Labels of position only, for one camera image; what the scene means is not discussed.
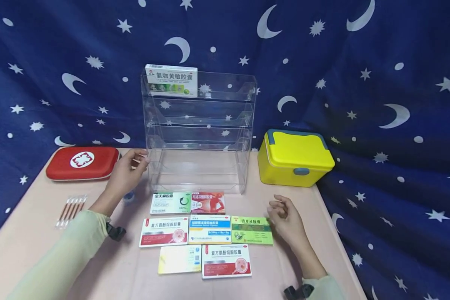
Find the yellow lid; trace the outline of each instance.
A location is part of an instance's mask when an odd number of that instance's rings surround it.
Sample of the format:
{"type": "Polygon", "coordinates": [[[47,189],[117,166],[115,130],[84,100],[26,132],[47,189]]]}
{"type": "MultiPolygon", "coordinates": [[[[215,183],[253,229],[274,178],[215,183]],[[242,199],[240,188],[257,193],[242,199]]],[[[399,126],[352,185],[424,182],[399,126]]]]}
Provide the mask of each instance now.
{"type": "Polygon", "coordinates": [[[318,133],[270,129],[265,135],[268,158],[276,167],[332,170],[335,161],[318,133]]]}

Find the yellow medicine box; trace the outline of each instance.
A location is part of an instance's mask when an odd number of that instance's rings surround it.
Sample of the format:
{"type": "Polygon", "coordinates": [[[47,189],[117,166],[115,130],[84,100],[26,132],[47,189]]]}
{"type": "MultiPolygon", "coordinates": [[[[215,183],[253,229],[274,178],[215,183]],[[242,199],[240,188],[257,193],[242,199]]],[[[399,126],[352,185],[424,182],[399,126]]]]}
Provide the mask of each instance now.
{"type": "Polygon", "coordinates": [[[335,161],[318,133],[270,129],[258,152],[258,166],[263,183],[310,187],[335,161]]]}

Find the red first aid case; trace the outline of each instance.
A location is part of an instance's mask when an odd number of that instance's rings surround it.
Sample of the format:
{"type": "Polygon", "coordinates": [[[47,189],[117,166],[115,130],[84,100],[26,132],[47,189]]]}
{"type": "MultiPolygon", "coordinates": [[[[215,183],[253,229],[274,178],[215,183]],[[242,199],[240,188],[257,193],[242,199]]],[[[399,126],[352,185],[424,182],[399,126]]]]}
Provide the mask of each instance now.
{"type": "Polygon", "coordinates": [[[55,152],[46,176],[55,181],[105,180],[120,158],[112,147],[67,147],[55,152]]]}

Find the light green sleeve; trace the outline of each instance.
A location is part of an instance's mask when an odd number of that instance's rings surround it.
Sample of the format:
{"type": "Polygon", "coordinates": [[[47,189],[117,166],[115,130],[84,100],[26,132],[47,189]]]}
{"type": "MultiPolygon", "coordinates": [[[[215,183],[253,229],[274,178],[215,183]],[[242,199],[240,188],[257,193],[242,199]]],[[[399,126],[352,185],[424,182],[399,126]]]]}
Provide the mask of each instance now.
{"type": "Polygon", "coordinates": [[[106,219],[89,210],[77,214],[60,240],[22,278],[7,299],[59,300],[66,297],[108,235],[106,219]]]}
{"type": "Polygon", "coordinates": [[[302,281],[303,284],[310,284],[314,287],[307,300],[344,300],[337,282],[330,275],[320,279],[302,279],[302,281]]]}

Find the small bottle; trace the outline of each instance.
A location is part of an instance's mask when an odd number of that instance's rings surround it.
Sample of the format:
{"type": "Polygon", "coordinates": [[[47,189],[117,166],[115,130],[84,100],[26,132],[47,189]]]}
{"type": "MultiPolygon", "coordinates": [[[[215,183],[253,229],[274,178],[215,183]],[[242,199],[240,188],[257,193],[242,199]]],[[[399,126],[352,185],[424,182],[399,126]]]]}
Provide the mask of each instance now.
{"type": "Polygon", "coordinates": [[[123,204],[124,205],[129,205],[130,203],[132,203],[135,200],[135,193],[133,192],[133,190],[129,193],[127,193],[125,196],[123,196],[123,204]]]}

